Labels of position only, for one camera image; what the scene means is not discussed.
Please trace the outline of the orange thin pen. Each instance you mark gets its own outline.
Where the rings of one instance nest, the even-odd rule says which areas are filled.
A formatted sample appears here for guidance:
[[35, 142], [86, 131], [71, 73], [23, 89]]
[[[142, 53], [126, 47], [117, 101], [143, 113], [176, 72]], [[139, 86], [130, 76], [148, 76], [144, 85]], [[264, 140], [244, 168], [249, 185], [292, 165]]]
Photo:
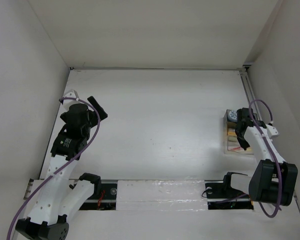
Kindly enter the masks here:
[[234, 148], [229, 149], [228, 151], [231, 151], [231, 152], [238, 152], [238, 151], [241, 151], [241, 150], [242, 150], [241, 147], [234, 147]]

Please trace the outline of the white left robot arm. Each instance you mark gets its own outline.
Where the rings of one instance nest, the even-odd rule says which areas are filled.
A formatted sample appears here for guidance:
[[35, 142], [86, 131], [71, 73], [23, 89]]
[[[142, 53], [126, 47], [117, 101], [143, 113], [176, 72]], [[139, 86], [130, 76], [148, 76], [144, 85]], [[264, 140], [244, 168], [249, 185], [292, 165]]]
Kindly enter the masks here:
[[93, 96], [87, 101], [64, 96], [66, 112], [60, 118], [64, 125], [51, 148], [51, 158], [44, 181], [24, 201], [9, 227], [28, 240], [64, 240], [69, 233], [69, 222], [88, 198], [99, 198], [102, 193], [100, 176], [83, 173], [77, 183], [69, 186], [70, 175], [82, 153], [91, 145], [100, 123], [108, 117]]

